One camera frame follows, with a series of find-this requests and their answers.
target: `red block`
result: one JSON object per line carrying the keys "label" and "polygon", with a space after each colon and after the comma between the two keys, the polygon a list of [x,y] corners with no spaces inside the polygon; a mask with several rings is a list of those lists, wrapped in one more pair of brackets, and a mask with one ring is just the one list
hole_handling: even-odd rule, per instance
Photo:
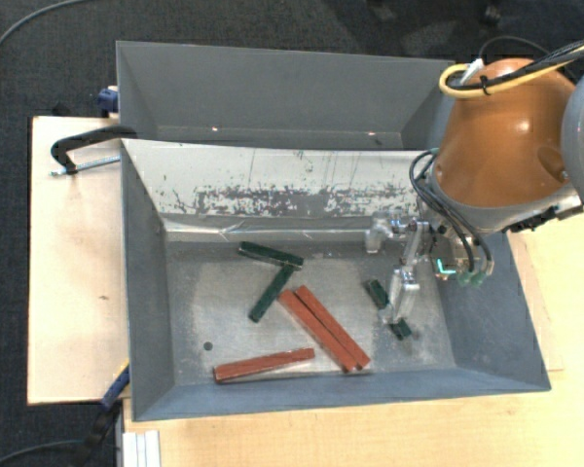
{"label": "red block", "polygon": [[224,382],[230,378],[253,376],[268,370],[310,360],[314,356],[315,353],[312,347],[304,347],[302,349],[249,358],[248,360],[240,360],[234,363],[226,363],[214,368],[214,379],[217,382]]}
{"label": "red block", "polygon": [[348,334],[342,325],[333,317],[326,307],[316,298],[310,289],[305,285],[299,287],[295,294],[303,304],[313,313],[322,325],[333,335],[333,337],[350,353],[357,362],[357,367],[363,369],[370,363],[370,357],[364,352],[359,344]]}
{"label": "red block", "polygon": [[306,330],[318,341],[318,343],[341,365],[346,372],[354,370],[356,360],[333,335],[313,316],[303,302],[289,290],[279,295],[279,302],[284,305],[306,328]]}

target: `wooden block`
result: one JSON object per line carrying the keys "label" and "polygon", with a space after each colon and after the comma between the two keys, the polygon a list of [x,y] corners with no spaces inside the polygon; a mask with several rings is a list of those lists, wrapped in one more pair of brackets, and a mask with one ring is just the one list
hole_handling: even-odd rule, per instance
{"label": "wooden block", "polygon": [[284,305],[303,324],[306,330],[315,337],[318,343],[341,365],[346,372],[354,370],[356,360],[333,335],[313,316],[313,313],[292,291],[286,290],[279,295],[279,302]]}
{"label": "wooden block", "polygon": [[333,337],[350,353],[356,360],[357,368],[363,369],[370,363],[370,357],[365,353],[359,344],[348,334],[342,325],[333,317],[329,310],[316,298],[310,289],[305,285],[299,287],[295,294],[303,304],[313,313],[322,325],[333,335]]}
{"label": "wooden block", "polygon": [[314,356],[315,353],[312,347],[304,347],[240,360],[234,363],[226,363],[214,368],[214,380],[224,382],[231,378],[253,376],[286,365],[292,365],[293,363],[310,360]]}

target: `wooden table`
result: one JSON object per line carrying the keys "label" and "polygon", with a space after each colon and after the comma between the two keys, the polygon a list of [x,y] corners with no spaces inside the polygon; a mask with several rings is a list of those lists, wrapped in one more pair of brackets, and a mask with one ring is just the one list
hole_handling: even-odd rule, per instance
{"label": "wooden table", "polygon": [[[128,355],[119,166],[48,174],[55,140],[108,123],[33,120],[30,405],[98,399]],[[164,467],[584,466],[584,214],[510,240],[550,392],[155,422],[126,397],[124,429],[159,430]]]}

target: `dark carpet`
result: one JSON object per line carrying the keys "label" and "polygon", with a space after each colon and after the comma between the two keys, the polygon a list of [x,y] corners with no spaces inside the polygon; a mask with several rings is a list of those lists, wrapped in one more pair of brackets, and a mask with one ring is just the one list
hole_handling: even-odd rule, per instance
{"label": "dark carpet", "polygon": [[[0,36],[30,12],[62,0],[0,0]],[[479,17],[485,0],[107,0],[33,20],[0,50],[0,456],[81,439],[94,404],[26,406],[28,119],[99,116],[97,93],[116,84],[115,41],[447,58],[468,61],[493,36],[554,50],[584,38],[584,0],[504,0],[498,26]],[[512,42],[489,58],[537,55]],[[572,65],[577,76],[584,60]],[[64,465],[63,452],[13,465]],[[113,450],[91,465],[113,465]]]}

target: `gray bin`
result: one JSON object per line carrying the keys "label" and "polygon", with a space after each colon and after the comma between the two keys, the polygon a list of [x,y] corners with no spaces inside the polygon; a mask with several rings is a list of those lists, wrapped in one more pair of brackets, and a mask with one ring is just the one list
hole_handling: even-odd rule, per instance
{"label": "gray bin", "polygon": [[[122,149],[135,420],[549,389],[504,235],[490,237],[495,272],[480,288],[419,266],[404,341],[362,286],[386,284],[402,252],[367,255],[363,230],[376,209],[415,214],[408,165],[441,138],[447,65],[119,43],[121,123],[147,139]],[[344,375],[278,303],[249,320],[276,268],[241,257],[242,240],[303,256],[287,286],[310,287],[371,364]],[[215,365],[307,345],[307,364],[214,383]]]}

